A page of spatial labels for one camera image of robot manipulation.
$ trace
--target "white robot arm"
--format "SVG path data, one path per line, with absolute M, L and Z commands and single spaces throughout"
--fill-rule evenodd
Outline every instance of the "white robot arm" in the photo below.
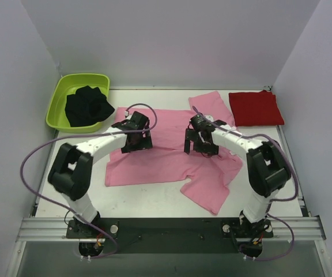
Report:
M 93 164 L 119 148 L 123 153 L 152 148 L 150 131 L 121 133 L 148 127 L 149 118 L 134 112 L 124 121 L 113 124 L 97 138 L 76 145 L 63 144 L 48 175 L 49 183 L 62 194 L 77 215 L 93 222 L 100 217 L 87 194 Z
M 260 222 L 265 218 L 272 199 L 291 178 L 291 173 L 272 143 L 244 138 L 236 128 L 223 121 L 217 120 L 214 123 L 227 131 L 216 128 L 199 115 L 192 117 L 190 125 L 193 128 L 186 129 L 184 151 L 189 153 L 192 141 L 193 150 L 209 156 L 217 155 L 219 147 L 239 155 L 247 164 L 249 182 L 253 189 L 241 215 L 251 224 Z

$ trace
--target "white table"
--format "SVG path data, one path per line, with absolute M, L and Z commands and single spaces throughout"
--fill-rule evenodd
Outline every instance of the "white table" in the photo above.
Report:
M 208 93 L 205 90 L 152 90 L 152 89 L 132 89 L 113 90 L 109 94 L 109 102 L 116 107 L 127 107 L 134 103 L 147 103 L 153 108 L 163 108 L 169 110 L 189 110 L 188 98 Z M 239 91 L 219 91 L 222 99 L 228 108 L 230 92 Z M 107 119 L 99 132 L 103 132 L 114 123 L 114 116 Z M 245 134 L 264 133 L 281 143 L 277 128 L 275 126 L 240 128 Z M 60 132 L 58 137 L 67 135 Z M 55 143 L 52 155 L 47 163 L 46 174 L 51 168 L 54 157 L 59 147 L 63 143 L 76 144 L 84 141 L 84 138 L 62 140 Z M 182 195 L 180 188 L 188 181 L 179 181 L 162 184 L 144 184 L 106 187 L 104 185 L 106 164 L 110 160 L 109 156 L 98 161 L 93 166 L 92 180 L 89 188 L 89 196 L 93 205 L 101 213 L 102 217 L 109 218 L 203 218 L 213 217 L 205 209 L 201 208 L 186 196 Z M 229 185 L 230 195 L 222 206 L 218 217 L 237 217 L 247 203 L 251 194 L 251 187 L 248 182 L 248 172 L 246 166 Z M 65 203 L 63 197 L 55 191 L 52 185 L 47 182 L 47 176 L 43 178 L 41 192 L 56 201 Z M 294 184 L 290 180 L 281 189 L 278 198 L 288 198 L 294 194 Z M 67 210 L 53 205 L 43 199 L 39 200 L 36 217 L 39 218 L 62 218 Z M 274 203 L 270 210 L 274 216 L 302 216 L 297 199 L 285 202 Z

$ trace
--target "gray wall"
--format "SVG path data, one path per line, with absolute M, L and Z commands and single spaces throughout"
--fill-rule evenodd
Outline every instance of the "gray wall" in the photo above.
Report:
M 274 84 L 305 202 L 332 256 L 332 0 L 321 0 Z
M 22 0 L 62 72 L 112 85 L 272 85 L 319 0 Z
M 0 276 L 33 201 L 19 179 L 20 162 L 52 137 L 44 117 L 57 80 L 54 63 L 20 1 L 0 0 Z M 46 157 L 42 151 L 27 168 L 35 188 Z

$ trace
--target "lime green tub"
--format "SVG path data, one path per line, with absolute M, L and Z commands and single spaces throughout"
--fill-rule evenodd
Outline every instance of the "lime green tub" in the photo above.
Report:
M 66 96 L 75 94 L 78 88 L 84 86 L 91 88 L 99 87 L 102 94 L 108 97 L 108 90 L 110 88 L 110 80 L 106 75 L 95 73 L 78 73 L 63 76 L 52 95 L 50 107 L 46 116 L 46 123 L 61 132 L 66 133 L 92 133 L 99 130 L 102 122 L 97 122 L 91 126 L 70 127 L 70 123 L 66 118 L 65 106 Z

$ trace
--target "pink shirt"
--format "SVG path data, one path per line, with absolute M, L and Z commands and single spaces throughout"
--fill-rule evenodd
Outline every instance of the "pink shirt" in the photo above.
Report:
M 217 91 L 189 98 L 190 106 L 195 106 L 214 120 L 220 119 L 234 126 L 234 118 Z M 150 118 L 152 112 L 145 108 L 135 108 Z M 125 108 L 116 111 L 115 122 L 124 119 Z M 107 164 L 105 185 L 123 186 L 181 181 L 190 178 L 181 192 L 213 214 L 218 214 L 229 195 L 228 184 L 242 167 L 238 156 L 232 156 L 221 148 L 218 156 L 205 158 L 191 147 L 190 154 L 184 153 L 185 129 L 194 111 L 156 110 L 159 118 L 151 131 L 153 148 L 122 154 L 118 149 L 110 154 Z

